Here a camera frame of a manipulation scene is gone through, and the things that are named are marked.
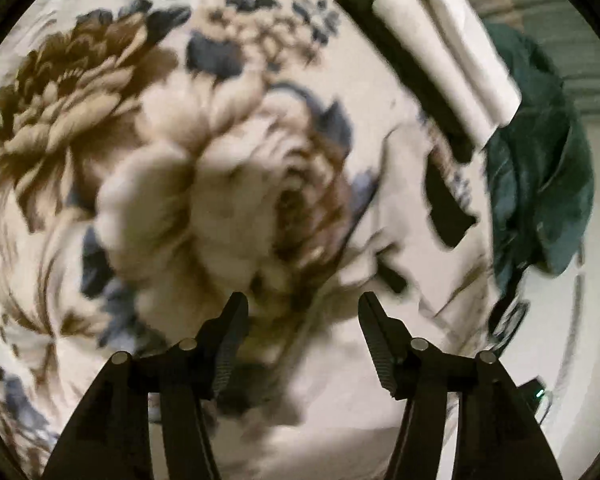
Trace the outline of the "white black-collared t-shirt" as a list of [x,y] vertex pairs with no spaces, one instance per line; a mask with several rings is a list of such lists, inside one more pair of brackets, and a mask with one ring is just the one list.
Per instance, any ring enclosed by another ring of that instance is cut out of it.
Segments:
[[238,368],[213,445],[227,479],[378,479],[404,405],[381,387],[358,325],[373,292],[446,351],[479,348],[494,297],[483,156],[468,162],[432,121],[381,143],[378,189],[306,317],[257,367]]

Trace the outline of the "folded white clothes stack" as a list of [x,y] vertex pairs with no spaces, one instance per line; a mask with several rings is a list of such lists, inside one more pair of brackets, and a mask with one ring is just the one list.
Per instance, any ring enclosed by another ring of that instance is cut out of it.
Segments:
[[424,70],[475,148],[510,124],[521,92],[468,0],[374,0],[372,10]]

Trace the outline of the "floral fleece bed blanket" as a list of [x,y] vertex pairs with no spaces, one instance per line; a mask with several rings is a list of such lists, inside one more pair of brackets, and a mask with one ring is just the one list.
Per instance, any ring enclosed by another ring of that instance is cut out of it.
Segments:
[[31,6],[0,47],[0,436],[24,475],[114,352],[166,350],[236,290],[236,372],[263,363],[337,271],[382,141],[425,120],[335,0]]

